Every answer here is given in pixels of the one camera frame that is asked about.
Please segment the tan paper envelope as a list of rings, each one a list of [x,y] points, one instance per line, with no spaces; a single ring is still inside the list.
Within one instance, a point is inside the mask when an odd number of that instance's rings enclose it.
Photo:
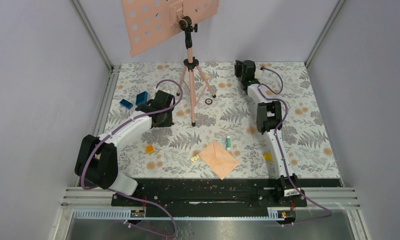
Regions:
[[[198,156],[223,180],[238,165],[236,160],[220,143],[214,140]]]

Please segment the green white glue stick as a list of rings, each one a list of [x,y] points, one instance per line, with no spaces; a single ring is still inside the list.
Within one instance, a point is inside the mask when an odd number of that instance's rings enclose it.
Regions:
[[[226,150],[229,152],[231,151],[231,137],[229,135],[226,136]]]

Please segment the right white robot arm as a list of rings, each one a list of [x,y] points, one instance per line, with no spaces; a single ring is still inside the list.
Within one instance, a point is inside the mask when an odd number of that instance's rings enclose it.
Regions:
[[[261,83],[256,76],[258,69],[251,60],[236,60],[234,73],[242,85],[242,89],[256,104],[257,131],[266,140],[268,152],[275,164],[278,179],[293,181],[295,173],[292,170],[282,140],[282,127],[288,115],[288,105],[276,96],[282,90],[275,91]]]

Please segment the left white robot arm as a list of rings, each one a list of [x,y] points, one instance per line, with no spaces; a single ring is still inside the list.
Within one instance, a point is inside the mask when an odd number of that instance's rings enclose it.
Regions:
[[[149,129],[171,127],[175,103],[174,95],[158,90],[153,99],[135,108],[127,120],[128,124],[100,136],[85,136],[77,157],[75,174],[102,189],[123,193],[128,204],[138,205],[143,193],[137,188],[136,180],[119,171],[119,153]]]

